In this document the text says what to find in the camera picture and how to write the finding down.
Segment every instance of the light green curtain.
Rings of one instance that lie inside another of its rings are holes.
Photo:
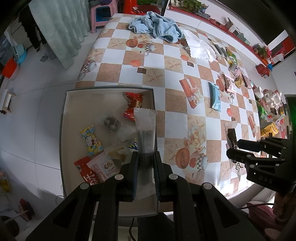
[[[89,31],[88,0],[32,0],[29,7],[49,46],[68,68]]]

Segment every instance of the red plastic chair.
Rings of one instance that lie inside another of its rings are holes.
[[[145,15],[148,11],[160,14],[160,11],[156,6],[138,5],[137,0],[124,0],[123,13],[125,14]]]

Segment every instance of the red snack package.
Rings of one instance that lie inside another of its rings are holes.
[[[141,108],[143,95],[126,92],[126,97],[129,99],[128,109],[123,113],[123,117],[135,121],[135,116],[133,115],[134,108]]]
[[[74,162],[74,165],[77,167],[77,169],[80,172],[80,175],[83,177],[85,182],[89,183],[90,185],[98,184],[99,181],[95,175],[95,172],[92,171],[88,166],[87,163],[90,161],[90,157],[86,156],[76,162]]]

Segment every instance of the silver rivet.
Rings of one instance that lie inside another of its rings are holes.
[[[88,189],[88,187],[89,187],[89,184],[88,183],[81,183],[80,184],[80,188],[81,189]]]
[[[169,176],[168,176],[170,179],[172,179],[172,180],[176,180],[177,178],[178,178],[178,175],[176,175],[176,174],[169,174]]]
[[[115,179],[116,180],[122,180],[124,178],[124,176],[122,175],[122,174],[117,174],[116,176],[115,176]]]
[[[207,189],[207,190],[211,190],[211,189],[212,189],[212,184],[210,184],[210,183],[204,183],[204,184],[203,184],[203,187],[204,187],[205,189]]]

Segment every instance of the blue towel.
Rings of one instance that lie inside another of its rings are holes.
[[[135,34],[153,34],[156,39],[164,39],[169,43],[176,43],[183,38],[183,32],[174,20],[152,11],[132,21],[128,28]]]

